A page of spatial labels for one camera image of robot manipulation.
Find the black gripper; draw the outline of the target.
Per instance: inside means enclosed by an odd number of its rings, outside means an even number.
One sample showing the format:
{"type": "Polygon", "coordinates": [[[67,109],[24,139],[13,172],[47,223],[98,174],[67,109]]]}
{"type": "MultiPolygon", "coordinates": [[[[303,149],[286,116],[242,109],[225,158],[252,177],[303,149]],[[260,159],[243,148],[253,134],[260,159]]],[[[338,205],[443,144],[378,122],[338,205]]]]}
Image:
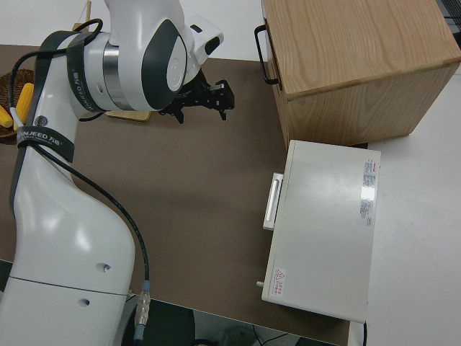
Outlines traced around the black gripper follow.
{"type": "Polygon", "coordinates": [[[235,96],[229,83],[222,79],[211,85],[202,71],[188,83],[184,84],[175,96],[170,105],[158,113],[161,115],[172,115],[179,124],[184,123],[183,107],[203,106],[208,109],[217,110],[223,121],[227,120],[227,110],[235,107],[235,96]]]}

